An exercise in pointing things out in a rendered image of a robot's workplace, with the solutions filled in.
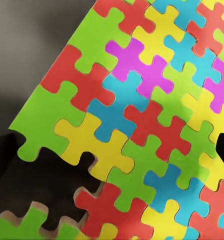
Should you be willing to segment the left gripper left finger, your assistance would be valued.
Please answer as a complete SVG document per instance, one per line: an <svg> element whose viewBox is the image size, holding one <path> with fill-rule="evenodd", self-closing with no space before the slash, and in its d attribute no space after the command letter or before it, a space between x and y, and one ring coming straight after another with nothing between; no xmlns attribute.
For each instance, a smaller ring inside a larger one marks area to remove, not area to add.
<svg viewBox="0 0 224 240"><path fill-rule="evenodd" d="M0 136L0 180L18 151L17 141L13 133Z"/></svg>

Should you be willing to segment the jigsaw puzzle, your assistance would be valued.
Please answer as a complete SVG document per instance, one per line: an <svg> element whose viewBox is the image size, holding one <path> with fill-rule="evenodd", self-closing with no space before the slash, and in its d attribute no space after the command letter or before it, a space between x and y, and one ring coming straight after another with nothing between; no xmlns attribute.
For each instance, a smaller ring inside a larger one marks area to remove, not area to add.
<svg viewBox="0 0 224 240"><path fill-rule="evenodd" d="M9 129L101 183L80 222L32 201L0 239L224 240L224 0L97 0Z"/></svg>

